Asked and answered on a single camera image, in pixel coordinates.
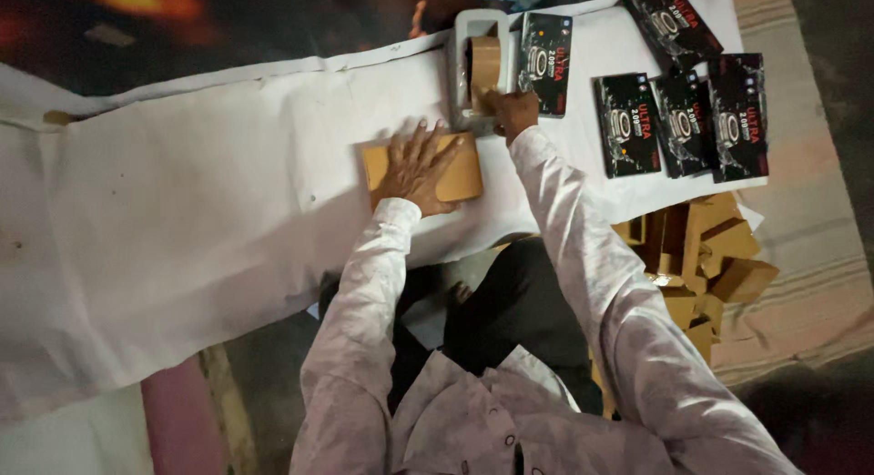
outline wrinkled sleeve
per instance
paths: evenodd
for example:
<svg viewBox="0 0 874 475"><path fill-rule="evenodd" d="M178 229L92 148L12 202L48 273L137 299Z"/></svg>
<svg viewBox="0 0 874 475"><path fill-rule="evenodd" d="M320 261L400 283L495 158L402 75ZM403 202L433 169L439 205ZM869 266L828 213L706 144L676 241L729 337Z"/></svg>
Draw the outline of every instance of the wrinkled sleeve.
<svg viewBox="0 0 874 475"><path fill-rule="evenodd" d="M306 418L291 458L292 474L385 473L388 469L391 325L407 277L412 202L379 202L343 271L300 369Z"/></svg>
<svg viewBox="0 0 874 475"><path fill-rule="evenodd" d="M685 470L796 473L759 420L671 321L643 262L599 215L584 172L530 127L509 148L562 293L624 420L659 436Z"/></svg>

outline pile of cardboard boxes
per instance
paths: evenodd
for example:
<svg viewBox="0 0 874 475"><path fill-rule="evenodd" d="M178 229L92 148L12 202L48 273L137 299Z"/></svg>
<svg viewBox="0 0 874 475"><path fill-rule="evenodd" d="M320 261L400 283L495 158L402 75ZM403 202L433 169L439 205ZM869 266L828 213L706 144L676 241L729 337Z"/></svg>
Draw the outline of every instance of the pile of cardboard boxes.
<svg viewBox="0 0 874 475"><path fill-rule="evenodd" d="M730 192L650 212L614 229L646 265L671 318L710 364L725 303L751 303L780 270L753 260L759 244Z"/></svg>

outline packing tape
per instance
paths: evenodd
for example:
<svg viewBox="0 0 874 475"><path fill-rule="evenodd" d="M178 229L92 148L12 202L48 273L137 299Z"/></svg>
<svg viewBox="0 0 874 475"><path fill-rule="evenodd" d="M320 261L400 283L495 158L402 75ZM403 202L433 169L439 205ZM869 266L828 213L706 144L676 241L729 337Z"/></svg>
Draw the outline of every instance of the packing tape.
<svg viewBox="0 0 874 475"><path fill-rule="evenodd" d="M501 41L497 37L470 37L470 106L476 113L491 115L485 95L497 88L501 76Z"/></svg>

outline white shirt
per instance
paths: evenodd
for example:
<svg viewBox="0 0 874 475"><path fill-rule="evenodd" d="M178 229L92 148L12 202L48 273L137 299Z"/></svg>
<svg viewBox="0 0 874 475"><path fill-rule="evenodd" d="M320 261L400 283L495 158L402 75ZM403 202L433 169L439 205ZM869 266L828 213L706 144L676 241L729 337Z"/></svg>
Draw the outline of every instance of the white shirt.
<svg viewBox="0 0 874 475"><path fill-rule="evenodd" d="M391 323L415 204L379 203L300 371L291 473L799 473L671 321L643 263L589 202L584 172L539 127L509 148L567 302L621 422L578 413L518 347L477 378L433 353L392 418Z"/></svg>

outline pink fabric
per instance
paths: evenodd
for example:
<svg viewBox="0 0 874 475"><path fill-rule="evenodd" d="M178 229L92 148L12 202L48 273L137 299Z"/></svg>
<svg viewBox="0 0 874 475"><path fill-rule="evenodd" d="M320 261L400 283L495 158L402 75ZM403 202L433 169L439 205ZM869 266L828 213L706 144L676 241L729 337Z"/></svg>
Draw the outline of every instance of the pink fabric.
<svg viewBox="0 0 874 475"><path fill-rule="evenodd" d="M155 475L222 475L227 455L210 390L192 356L140 383Z"/></svg>

